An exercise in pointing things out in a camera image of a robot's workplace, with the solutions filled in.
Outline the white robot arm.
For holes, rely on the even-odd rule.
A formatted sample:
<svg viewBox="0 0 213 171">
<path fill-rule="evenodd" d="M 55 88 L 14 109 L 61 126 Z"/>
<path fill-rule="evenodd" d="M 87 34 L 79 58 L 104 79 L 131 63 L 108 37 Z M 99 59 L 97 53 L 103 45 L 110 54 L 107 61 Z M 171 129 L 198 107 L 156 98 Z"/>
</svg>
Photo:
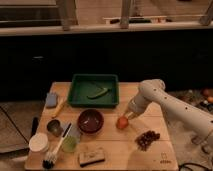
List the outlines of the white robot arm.
<svg viewBox="0 0 213 171">
<path fill-rule="evenodd" d="M 213 115 L 166 93 L 161 79 L 140 82 L 138 92 L 129 101 L 124 114 L 129 119 L 136 118 L 152 102 L 173 114 L 213 148 Z"/>
</svg>

